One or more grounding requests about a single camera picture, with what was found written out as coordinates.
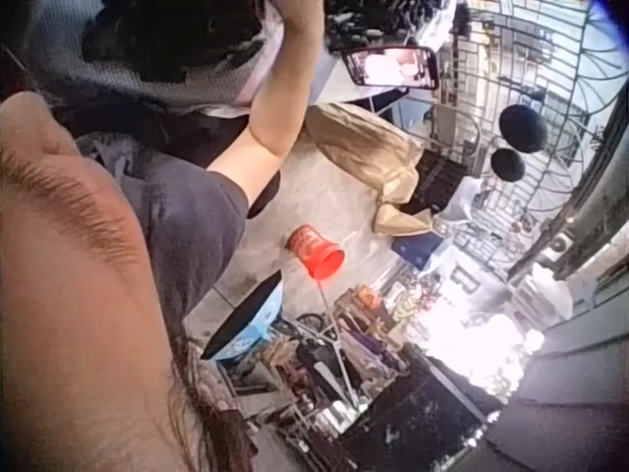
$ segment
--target phone screen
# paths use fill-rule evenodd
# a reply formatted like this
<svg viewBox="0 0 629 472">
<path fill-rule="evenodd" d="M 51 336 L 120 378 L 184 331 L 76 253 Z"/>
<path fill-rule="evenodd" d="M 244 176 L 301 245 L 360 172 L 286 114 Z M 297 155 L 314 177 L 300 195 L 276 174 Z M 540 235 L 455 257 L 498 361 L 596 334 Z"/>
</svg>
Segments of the phone screen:
<svg viewBox="0 0 629 472">
<path fill-rule="evenodd" d="M 438 88 L 436 56 L 418 47 L 379 47 L 344 56 L 354 83 L 371 87 Z"/>
</svg>

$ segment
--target metal grille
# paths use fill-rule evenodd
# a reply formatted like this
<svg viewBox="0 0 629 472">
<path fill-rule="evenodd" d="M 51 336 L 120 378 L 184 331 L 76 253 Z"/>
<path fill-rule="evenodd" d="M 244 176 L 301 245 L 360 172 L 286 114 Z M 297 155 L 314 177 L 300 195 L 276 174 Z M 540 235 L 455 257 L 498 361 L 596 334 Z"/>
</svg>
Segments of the metal grille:
<svg viewBox="0 0 629 472">
<path fill-rule="evenodd" d="M 506 278 L 587 171 L 627 80 L 627 66 L 615 29 L 589 2 L 473 0 L 470 6 L 470 37 L 453 36 L 439 51 L 438 100 L 458 112 L 452 115 L 455 130 L 448 137 L 433 126 L 428 138 L 459 162 L 478 147 L 471 169 L 483 178 L 483 190 L 475 200 L 473 222 L 457 228 L 454 240 Z M 508 147 L 498 117 L 515 103 L 541 113 L 548 140 L 544 150 L 522 154 L 525 177 L 506 183 L 490 171 L 489 157 Z M 440 112 L 436 106 L 433 123 Z"/>
</svg>

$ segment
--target hand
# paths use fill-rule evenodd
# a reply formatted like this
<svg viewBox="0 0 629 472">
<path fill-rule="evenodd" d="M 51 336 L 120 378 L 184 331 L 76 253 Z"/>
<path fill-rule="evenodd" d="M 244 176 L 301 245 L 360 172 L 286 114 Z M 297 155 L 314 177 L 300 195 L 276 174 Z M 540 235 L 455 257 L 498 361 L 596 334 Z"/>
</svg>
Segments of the hand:
<svg viewBox="0 0 629 472">
<path fill-rule="evenodd" d="M 271 0 L 286 28 L 323 34 L 323 0 Z"/>
</svg>

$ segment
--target red plastic cup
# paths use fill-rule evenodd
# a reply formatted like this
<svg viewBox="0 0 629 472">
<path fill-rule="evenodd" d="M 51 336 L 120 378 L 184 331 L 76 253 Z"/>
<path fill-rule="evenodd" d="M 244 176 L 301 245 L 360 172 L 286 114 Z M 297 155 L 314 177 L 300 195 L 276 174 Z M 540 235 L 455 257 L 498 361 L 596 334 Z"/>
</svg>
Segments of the red plastic cup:
<svg viewBox="0 0 629 472">
<path fill-rule="evenodd" d="M 323 238 L 308 224 L 297 228 L 286 246 L 314 280 L 321 281 L 331 277 L 345 261 L 345 252 L 340 246 Z"/>
</svg>

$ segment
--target eyebrow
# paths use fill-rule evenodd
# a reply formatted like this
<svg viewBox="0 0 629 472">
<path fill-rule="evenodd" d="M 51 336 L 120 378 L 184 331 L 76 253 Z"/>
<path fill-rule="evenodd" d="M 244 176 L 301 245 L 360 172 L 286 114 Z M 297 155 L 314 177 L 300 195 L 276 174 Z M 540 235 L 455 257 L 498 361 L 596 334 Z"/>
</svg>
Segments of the eyebrow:
<svg viewBox="0 0 629 472">
<path fill-rule="evenodd" d="M 103 216 L 87 186 L 74 178 L 18 159 L 0 145 L 0 184 L 22 195 L 38 214 L 108 263 L 136 260 L 136 251 L 120 230 L 124 218 Z"/>
</svg>

